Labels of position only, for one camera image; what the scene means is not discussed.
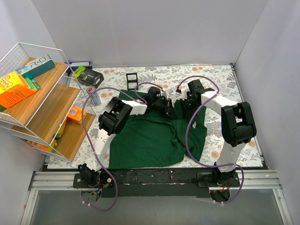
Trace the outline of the dark green t-shirt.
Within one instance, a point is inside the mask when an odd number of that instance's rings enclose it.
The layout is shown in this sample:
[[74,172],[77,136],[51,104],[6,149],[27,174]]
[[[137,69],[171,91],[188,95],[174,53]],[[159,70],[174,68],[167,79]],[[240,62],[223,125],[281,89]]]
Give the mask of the dark green t-shirt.
[[200,160],[207,136],[203,107],[189,130],[188,146],[185,133],[189,119],[171,119],[152,111],[132,115],[117,134],[109,149],[110,169],[142,167],[197,166],[190,156]]

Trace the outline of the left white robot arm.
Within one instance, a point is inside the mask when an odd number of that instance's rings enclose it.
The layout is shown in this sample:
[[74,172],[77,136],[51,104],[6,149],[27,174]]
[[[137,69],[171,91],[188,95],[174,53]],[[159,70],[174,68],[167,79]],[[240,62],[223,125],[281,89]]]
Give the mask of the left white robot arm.
[[124,128],[130,115],[144,115],[154,110],[163,116],[178,119],[168,92],[157,85],[151,86],[145,97],[138,96],[138,98],[128,101],[113,97],[99,116],[96,144],[89,141],[95,160],[89,159],[78,166],[81,179],[88,187],[93,188],[101,183],[98,170],[103,168],[103,165],[99,162],[98,156],[107,152],[113,138]]

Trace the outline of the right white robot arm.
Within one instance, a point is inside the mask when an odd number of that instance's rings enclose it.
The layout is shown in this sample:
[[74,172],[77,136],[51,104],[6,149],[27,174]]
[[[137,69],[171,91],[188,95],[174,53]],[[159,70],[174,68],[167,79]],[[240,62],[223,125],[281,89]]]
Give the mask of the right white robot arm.
[[220,89],[205,88],[201,76],[196,75],[186,88],[177,86],[181,94],[180,106],[183,116],[189,118],[185,133],[185,145],[188,146],[188,134],[198,112],[208,107],[221,117],[221,131],[224,139],[223,148],[218,160],[208,173],[197,176],[198,183],[223,186],[234,179],[238,157],[247,143],[257,134],[255,120],[248,102],[236,102],[219,94]]

